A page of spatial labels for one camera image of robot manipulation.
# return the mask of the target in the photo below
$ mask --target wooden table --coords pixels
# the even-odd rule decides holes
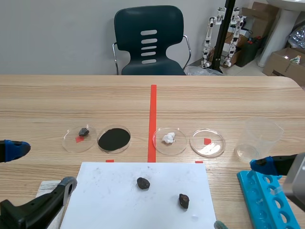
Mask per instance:
[[[157,152],[157,162],[202,160],[217,219],[231,229],[251,228],[236,173],[249,169],[234,146],[250,117],[264,116],[284,130],[271,155],[305,150],[305,93],[291,79],[258,76],[0,76],[0,139],[31,144],[27,156],[0,164],[0,201],[21,205],[35,197],[43,180],[77,176],[82,161],[146,162],[150,87],[157,84],[157,128],[219,131],[225,152],[204,158],[188,145],[176,156]],[[95,144],[83,153],[61,145],[71,127],[90,124],[97,132],[111,124],[132,134],[129,148],[108,155]],[[291,205],[301,227],[305,213]]]

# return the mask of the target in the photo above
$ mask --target black pole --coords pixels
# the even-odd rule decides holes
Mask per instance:
[[[225,15],[224,15],[224,20],[220,25],[220,29],[219,29],[219,33],[218,33],[218,37],[217,37],[217,43],[215,46],[215,52],[214,52],[214,56],[213,56],[213,60],[212,60],[212,65],[211,68],[217,71],[220,71],[220,58],[221,58],[221,54],[223,52],[224,49],[224,41],[225,41],[225,37],[227,36],[227,32],[230,26],[230,22],[231,22],[231,16],[234,10],[234,6],[235,6],[235,0],[226,0],[225,1],[225,7],[227,8]]]

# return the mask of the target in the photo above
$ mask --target blue test tube rack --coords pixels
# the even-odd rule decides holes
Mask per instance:
[[[255,229],[300,229],[285,194],[273,193],[280,187],[281,176],[251,170],[241,171],[237,177]]]

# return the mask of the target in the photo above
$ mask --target floor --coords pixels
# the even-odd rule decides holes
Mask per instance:
[[[256,64],[256,61],[257,60],[255,59],[242,68],[233,65],[230,68],[220,67],[220,69],[223,71],[224,75],[265,76],[265,74],[262,73],[263,68],[259,67]]]

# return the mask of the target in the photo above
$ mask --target white sink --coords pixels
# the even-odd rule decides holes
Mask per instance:
[[[305,11],[305,0],[267,0],[267,2],[284,10]]]
[[[282,10],[280,19],[257,62],[262,68],[265,67],[271,53],[284,48],[297,17],[301,11],[305,11],[305,0],[267,0],[267,2]]]

